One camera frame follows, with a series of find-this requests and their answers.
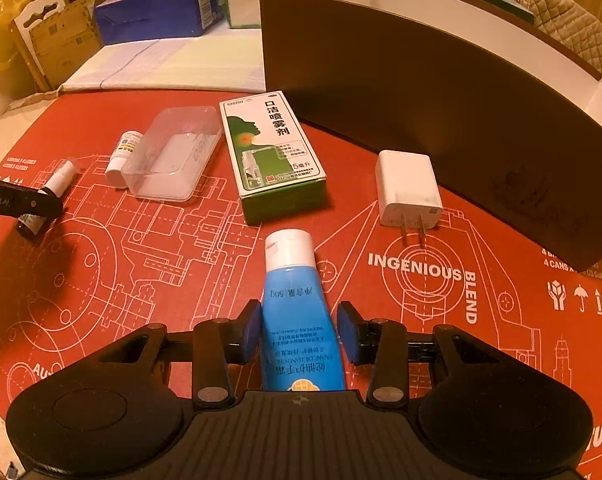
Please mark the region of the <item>small white pill bottle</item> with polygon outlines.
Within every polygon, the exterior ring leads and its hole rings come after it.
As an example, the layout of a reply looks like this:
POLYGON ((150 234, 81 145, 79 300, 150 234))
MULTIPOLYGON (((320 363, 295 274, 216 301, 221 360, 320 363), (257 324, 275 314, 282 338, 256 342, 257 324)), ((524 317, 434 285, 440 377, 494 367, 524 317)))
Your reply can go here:
POLYGON ((142 134, 136 130, 127 130, 118 139, 118 143, 110 155, 108 166, 104 172, 107 182, 114 188, 126 188, 122 170, 138 147, 141 139, 142 134))

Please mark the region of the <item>brown cardboard carton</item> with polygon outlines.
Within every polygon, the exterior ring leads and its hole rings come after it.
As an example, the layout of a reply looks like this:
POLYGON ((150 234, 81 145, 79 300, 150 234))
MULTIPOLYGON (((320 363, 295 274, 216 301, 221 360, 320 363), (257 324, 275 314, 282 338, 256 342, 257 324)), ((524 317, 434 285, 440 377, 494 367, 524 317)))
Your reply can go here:
POLYGON ((34 0, 10 22, 9 32, 35 88, 60 87, 103 46, 94 18, 106 0, 34 0))

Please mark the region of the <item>white wall charger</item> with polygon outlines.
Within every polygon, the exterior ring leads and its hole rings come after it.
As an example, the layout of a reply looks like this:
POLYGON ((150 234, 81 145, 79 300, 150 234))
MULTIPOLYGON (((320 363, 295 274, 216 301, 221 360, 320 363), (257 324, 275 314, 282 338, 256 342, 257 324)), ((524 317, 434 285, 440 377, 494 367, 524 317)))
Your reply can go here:
POLYGON ((436 226, 443 212, 430 157, 383 150, 378 155, 374 175, 382 226, 400 228, 404 243, 407 231, 415 230, 423 247, 427 232, 436 226))

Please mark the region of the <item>large brown storage box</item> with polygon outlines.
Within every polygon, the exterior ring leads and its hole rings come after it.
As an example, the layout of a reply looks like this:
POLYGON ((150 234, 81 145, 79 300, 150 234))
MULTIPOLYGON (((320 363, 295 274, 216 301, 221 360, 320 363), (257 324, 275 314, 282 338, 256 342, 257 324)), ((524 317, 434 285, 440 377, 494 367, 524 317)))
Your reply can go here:
POLYGON ((602 259, 602 75, 482 0, 260 0, 265 83, 304 122, 426 154, 574 270, 602 259))

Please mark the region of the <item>quilted beige chair cushion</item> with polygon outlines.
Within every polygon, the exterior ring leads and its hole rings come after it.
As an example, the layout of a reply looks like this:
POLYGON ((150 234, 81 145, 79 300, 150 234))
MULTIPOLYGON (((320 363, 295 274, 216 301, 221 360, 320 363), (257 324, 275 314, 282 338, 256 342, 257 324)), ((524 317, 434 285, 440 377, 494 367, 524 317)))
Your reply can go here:
POLYGON ((574 0, 516 0, 534 25, 602 74, 602 24, 574 0))

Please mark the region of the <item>yellow plastic bag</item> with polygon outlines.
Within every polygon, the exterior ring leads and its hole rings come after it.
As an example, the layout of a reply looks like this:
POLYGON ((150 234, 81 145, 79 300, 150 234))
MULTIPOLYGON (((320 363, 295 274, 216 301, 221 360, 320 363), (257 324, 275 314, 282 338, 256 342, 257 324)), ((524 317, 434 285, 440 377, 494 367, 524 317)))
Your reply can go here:
POLYGON ((14 43, 9 25, 32 0, 0 0, 0 92, 17 99, 34 89, 33 78, 14 43))

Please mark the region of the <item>blue puzzle box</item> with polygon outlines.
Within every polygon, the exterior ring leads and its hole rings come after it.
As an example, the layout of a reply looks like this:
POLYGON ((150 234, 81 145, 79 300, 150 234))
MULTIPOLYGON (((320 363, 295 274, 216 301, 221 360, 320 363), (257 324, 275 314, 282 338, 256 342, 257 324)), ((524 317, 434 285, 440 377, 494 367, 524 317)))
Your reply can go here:
POLYGON ((220 0, 106 0, 94 17, 105 44, 199 37, 223 21, 220 0))

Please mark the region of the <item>clear plastic case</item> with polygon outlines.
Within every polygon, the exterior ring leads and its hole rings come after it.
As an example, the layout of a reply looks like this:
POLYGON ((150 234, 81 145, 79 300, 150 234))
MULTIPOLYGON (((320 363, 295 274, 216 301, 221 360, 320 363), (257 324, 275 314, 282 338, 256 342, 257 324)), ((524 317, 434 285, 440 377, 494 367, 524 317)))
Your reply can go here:
POLYGON ((215 107, 162 110, 122 168, 127 189, 142 200, 190 200, 222 133, 215 107))

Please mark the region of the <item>red printed cardboard mat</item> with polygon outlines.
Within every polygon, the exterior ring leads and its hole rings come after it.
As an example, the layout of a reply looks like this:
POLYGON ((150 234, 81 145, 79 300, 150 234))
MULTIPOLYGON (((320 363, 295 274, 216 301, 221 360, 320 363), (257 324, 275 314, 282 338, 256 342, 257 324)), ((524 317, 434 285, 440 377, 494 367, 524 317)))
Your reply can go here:
POLYGON ((602 261, 574 272, 463 198, 444 192, 426 238, 382 226, 377 157, 315 128, 325 208, 248 226, 225 145, 191 200, 138 200, 104 172, 125 131, 171 107, 214 106, 217 92, 77 93, 0 118, 0 179, 39 188, 65 159, 80 172, 66 214, 30 242, 0 217, 0 422, 30 385, 152 322, 173 332, 234 316, 264 283, 265 237, 313 237, 330 306, 413 332, 456 325, 577 391, 594 414, 581 474, 602 479, 602 261))

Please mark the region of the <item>green white spray box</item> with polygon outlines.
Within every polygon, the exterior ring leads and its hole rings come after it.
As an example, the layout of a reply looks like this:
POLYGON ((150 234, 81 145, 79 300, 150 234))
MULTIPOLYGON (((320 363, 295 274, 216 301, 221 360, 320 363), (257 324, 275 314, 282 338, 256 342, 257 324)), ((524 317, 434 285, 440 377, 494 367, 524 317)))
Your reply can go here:
POLYGON ((221 102, 220 118, 247 224, 325 205, 326 172, 281 91, 221 102))

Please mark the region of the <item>blue white cream tube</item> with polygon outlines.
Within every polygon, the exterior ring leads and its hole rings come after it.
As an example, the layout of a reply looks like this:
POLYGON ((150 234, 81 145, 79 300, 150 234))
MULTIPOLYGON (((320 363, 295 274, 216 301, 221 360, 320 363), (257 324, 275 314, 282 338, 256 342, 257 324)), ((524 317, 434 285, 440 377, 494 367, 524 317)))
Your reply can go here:
POLYGON ((261 364, 269 391, 345 388, 338 336, 310 234, 279 230, 265 240, 261 364))

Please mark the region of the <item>pastel striped folded cloth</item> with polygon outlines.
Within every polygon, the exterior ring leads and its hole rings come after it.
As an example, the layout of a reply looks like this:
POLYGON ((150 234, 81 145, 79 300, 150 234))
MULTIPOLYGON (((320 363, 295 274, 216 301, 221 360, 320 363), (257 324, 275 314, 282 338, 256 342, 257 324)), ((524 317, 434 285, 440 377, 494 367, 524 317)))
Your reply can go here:
POLYGON ((139 89, 262 93, 265 76, 261 32, 231 29, 222 23, 200 37, 105 46, 59 91, 139 89))

